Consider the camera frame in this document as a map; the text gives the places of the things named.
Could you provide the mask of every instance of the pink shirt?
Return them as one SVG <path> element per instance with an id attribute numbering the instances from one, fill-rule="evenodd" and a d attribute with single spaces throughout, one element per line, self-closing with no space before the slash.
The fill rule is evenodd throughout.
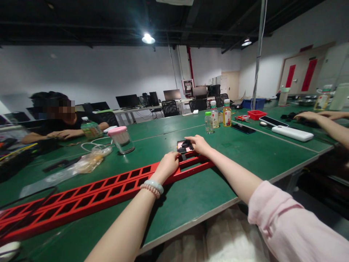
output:
<path id="1" fill-rule="evenodd" d="M 344 237 L 268 181 L 251 196 L 248 222 L 258 225 L 280 262 L 349 261 L 349 242 Z"/>

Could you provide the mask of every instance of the blue crate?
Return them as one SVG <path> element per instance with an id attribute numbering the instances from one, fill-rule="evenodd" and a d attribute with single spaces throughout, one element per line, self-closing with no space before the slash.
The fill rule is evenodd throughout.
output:
<path id="1" fill-rule="evenodd" d="M 263 109 L 265 101 L 266 101 L 265 98 L 256 98 L 256 108 L 255 108 L 255 110 Z M 242 102 L 242 106 L 244 108 L 251 109 L 251 107 L 252 107 L 252 100 L 251 99 L 244 99 L 243 102 Z"/>

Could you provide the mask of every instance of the black ceiling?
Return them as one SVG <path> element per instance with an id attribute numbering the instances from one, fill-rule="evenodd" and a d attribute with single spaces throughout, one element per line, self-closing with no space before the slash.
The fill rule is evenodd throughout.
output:
<path id="1" fill-rule="evenodd" d="M 323 0 L 268 0 L 265 37 Z M 0 45 L 146 45 L 144 32 L 168 44 L 241 48 L 258 40 L 261 0 L 2 0 Z"/>

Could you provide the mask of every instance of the man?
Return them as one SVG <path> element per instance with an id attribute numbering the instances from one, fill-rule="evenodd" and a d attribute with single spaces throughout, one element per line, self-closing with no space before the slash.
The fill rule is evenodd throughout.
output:
<path id="1" fill-rule="evenodd" d="M 35 112 L 45 113 L 47 122 L 36 132 L 29 133 L 22 139 L 23 144 L 30 144 L 38 140 L 59 137 L 61 140 L 83 136 L 81 124 L 84 116 L 96 122 L 101 130 L 109 127 L 100 117 L 88 112 L 75 112 L 75 106 L 69 98 L 58 92 L 40 92 L 30 97 L 35 107 Z"/>
<path id="2" fill-rule="evenodd" d="M 337 140 L 343 146 L 349 149 L 349 129 L 333 121 L 340 118 L 349 119 L 349 112 L 303 112 L 299 115 L 296 115 L 294 118 L 305 118 L 309 121 L 316 122 L 328 133 L 330 137 L 332 137 L 334 140 Z"/>

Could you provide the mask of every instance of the bracelet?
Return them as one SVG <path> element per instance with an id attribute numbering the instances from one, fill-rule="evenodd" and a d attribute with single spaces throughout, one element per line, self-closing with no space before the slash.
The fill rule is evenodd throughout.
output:
<path id="1" fill-rule="evenodd" d="M 145 188 L 145 189 L 149 190 L 150 192 L 152 192 L 155 195 L 156 199 L 160 198 L 160 192 L 155 187 L 152 187 L 148 184 L 142 184 L 140 186 L 140 188 L 141 189 Z"/>
<path id="2" fill-rule="evenodd" d="M 162 195 L 164 193 L 164 188 L 162 185 L 160 185 L 158 182 L 154 181 L 154 180 L 146 180 L 144 182 L 144 184 L 148 184 L 152 187 L 154 187 L 157 191 L 159 191 L 160 195 Z"/>

